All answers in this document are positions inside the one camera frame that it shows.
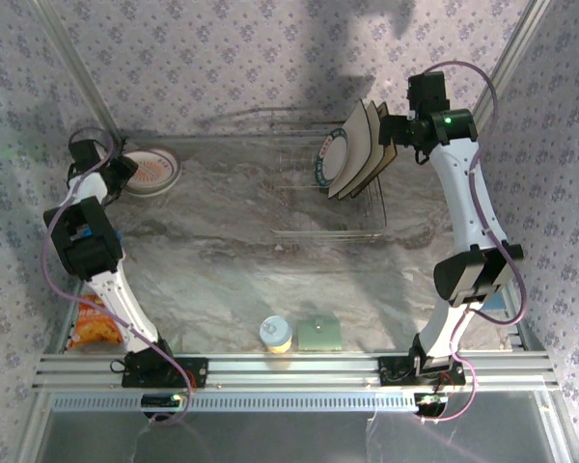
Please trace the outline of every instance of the wall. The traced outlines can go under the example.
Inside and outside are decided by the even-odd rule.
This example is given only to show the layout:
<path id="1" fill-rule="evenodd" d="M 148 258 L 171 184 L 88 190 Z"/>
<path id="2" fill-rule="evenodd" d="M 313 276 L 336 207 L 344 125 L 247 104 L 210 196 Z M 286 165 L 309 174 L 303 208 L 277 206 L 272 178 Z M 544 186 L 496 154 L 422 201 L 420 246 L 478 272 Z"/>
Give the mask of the wall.
<path id="1" fill-rule="evenodd" d="M 490 70 L 525 0 L 55 2 L 118 125 L 151 134 L 245 131 L 247 112 L 360 96 L 405 109 L 405 78 L 450 58 Z M 455 105 L 483 83 L 450 71 Z M 42 212 L 64 195 L 69 132 L 91 117 L 25 2 L 0 1 L 0 461 L 65 306 L 39 270 Z M 61 285 L 64 272 L 56 266 Z"/>
<path id="2" fill-rule="evenodd" d="M 68 135 L 89 119 L 26 3 L 0 1 L 0 461 L 14 450 L 39 355 L 64 319 L 40 271 L 41 215 L 64 197 Z"/>
<path id="3" fill-rule="evenodd" d="M 493 69 L 526 0 L 55 2 L 116 119 L 150 134 L 244 132 L 263 108 L 344 119 L 355 100 L 405 112 L 407 76 L 444 59 Z M 457 106 L 483 82 L 449 75 Z"/>
<path id="4" fill-rule="evenodd" d="M 502 95 L 484 170 L 579 435 L 579 0 L 554 4 Z"/>

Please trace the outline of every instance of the glass panel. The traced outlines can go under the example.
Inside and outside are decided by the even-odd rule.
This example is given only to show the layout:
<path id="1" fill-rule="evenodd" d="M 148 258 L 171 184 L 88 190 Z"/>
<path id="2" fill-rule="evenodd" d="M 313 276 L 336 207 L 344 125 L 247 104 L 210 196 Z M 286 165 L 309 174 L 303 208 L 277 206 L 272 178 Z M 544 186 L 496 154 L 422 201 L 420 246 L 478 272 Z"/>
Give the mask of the glass panel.
<path id="1" fill-rule="evenodd" d="M 455 408 L 465 397 L 459 395 Z M 551 462 L 531 393 L 483 393 L 459 420 L 412 414 L 193 413 L 149 425 L 139 413 L 53 413 L 44 463 L 274 461 L 276 463 Z"/>

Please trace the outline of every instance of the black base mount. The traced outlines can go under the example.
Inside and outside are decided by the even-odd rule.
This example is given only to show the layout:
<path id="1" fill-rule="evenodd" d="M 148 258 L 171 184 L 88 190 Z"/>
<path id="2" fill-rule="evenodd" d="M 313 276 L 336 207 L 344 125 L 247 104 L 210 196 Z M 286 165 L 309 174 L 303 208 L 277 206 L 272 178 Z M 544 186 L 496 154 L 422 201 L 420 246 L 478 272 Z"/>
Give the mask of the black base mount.
<path id="1" fill-rule="evenodd" d="M 174 358 L 186 372 L 191 386 L 202 388 L 206 385 L 207 358 L 174 357 L 167 341 L 163 339 L 159 339 L 156 345 Z M 123 388 L 178 389 L 184 387 L 186 387 L 184 378 L 178 370 L 152 348 L 137 353 L 129 352 L 124 357 Z"/>
<path id="2" fill-rule="evenodd" d="M 407 356 L 382 356 L 377 359 L 379 382 L 386 386 L 437 386 L 446 372 L 456 386 L 465 385 L 463 365 L 449 358 L 435 365 L 425 355 L 416 335 Z"/>

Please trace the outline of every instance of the metal frame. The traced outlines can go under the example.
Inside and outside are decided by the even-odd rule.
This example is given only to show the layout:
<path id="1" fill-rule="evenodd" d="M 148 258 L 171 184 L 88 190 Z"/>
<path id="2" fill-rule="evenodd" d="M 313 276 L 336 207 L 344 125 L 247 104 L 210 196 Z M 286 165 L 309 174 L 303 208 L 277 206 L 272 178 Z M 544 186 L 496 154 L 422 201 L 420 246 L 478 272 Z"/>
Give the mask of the metal frame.
<path id="1" fill-rule="evenodd" d="M 512 76 L 529 48 L 534 33 L 550 4 L 551 0 L 530 0 L 523 14 L 519 17 L 519 22 L 491 73 L 491 80 L 497 95 L 501 95 L 512 80 Z M 489 89 L 485 86 L 472 112 L 474 123 L 479 132 L 486 126 L 492 111 L 493 101 L 491 101 Z"/>
<path id="2" fill-rule="evenodd" d="M 304 411 L 313 404 L 294 401 L 309 398 L 321 400 L 311 408 L 314 411 L 414 412 L 414 394 L 430 393 L 432 388 L 380 387 L 377 357 L 381 355 L 406 354 L 206 355 L 209 358 L 208 386 L 195 393 L 194 399 L 199 400 L 196 410 L 243 411 L 248 402 L 252 411 L 258 412 Z M 476 369 L 481 394 L 535 392 L 556 461 L 577 461 L 571 456 L 574 451 L 558 410 L 553 406 L 551 395 L 558 391 L 558 383 L 546 352 L 468 351 L 462 355 Z M 109 371 L 109 363 L 115 358 L 112 355 L 72 354 L 49 354 L 41 358 L 32 386 L 32 413 L 17 462 L 36 461 L 50 412 L 91 411 L 99 407 L 107 411 L 116 411 L 116 407 L 120 411 L 136 411 L 143 394 L 161 392 L 123 389 L 122 376 Z M 443 392 L 468 392 L 470 378 L 466 386 L 446 386 Z M 252 402 L 263 398 L 269 401 Z"/>
<path id="3" fill-rule="evenodd" d="M 502 293 L 507 311 L 510 312 L 511 316 L 515 316 L 520 308 L 520 303 L 513 282 L 509 282 Z M 525 320 L 521 320 L 515 327 L 518 329 L 517 337 L 524 349 L 544 352 L 544 347 L 532 334 Z M 537 391 L 535 397 L 542 424 L 556 461 L 579 461 L 579 439 L 572 427 L 572 421 L 566 410 L 560 388 L 548 394 L 545 391 Z M 564 447 L 567 450 L 567 459 L 562 459 Z"/>
<path id="4" fill-rule="evenodd" d="M 56 13 L 52 2 L 49 0 L 28 0 L 28 3 L 41 22 L 41 26 L 49 40 L 56 47 L 56 51 L 69 71 L 70 78 L 77 84 L 84 101 L 88 104 L 96 119 L 114 137 L 114 140 L 122 140 L 120 130 L 114 122 L 109 108 L 105 105 L 105 101 L 86 69 L 86 65 L 79 57 L 79 53 L 77 53 L 77 49 L 71 41 L 69 33 L 65 30 L 65 26 Z"/>
<path id="5" fill-rule="evenodd" d="M 84 288 L 84 283 L 81 281 L 76 281 L 72 294 L 81 294 Z M 69 341 L 70 331 L 75 322 L 77 317 L 79 304 L 75 301 L 69 302 L 69 307 L 67 308 L 67 316 L 65 316 L 65 321 L 62 324 L 62 328 L 60 330 L 60 334 L 58 338 L 55 340 L 53 346 L 49 348 L 49 352 L 51 353 L 62 353 L 67 348 L 67 342 Z"/>

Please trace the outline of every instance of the metal bracket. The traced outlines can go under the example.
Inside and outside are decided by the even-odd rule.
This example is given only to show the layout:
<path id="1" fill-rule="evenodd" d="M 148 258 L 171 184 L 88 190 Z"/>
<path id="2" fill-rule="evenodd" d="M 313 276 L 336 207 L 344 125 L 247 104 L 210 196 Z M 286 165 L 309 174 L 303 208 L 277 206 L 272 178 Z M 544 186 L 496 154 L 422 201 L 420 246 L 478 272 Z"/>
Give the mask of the metal bracket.
<path id="1" fill-rule="evenodd" d="M 206 385 L 208 374 L 208 359 L 203 357 L 177 357 L 174 360 L 192 378 L 192 386 L 198 389 Z M 183 388 L 184 378 L 172 366 L 160 368 L 158 374 L 149 372 L 146 375 L 139 375 L 136 371 L 126 369 L 123 373 L 123 388 L 138 389 L 176 389 Z"/>
<path id="2" fill-rule="evenodd" d="M 379 383 L 386 386 L 433 386 L 440 381 L 440 373 L 447 372 L 455 386 L 465 386 L 465 374 L 460 362 L 452 362 L 449 365 L 437 368 L 420 367 L 419 356 L 411 357 L 379 357 L 377 369 Z"/>

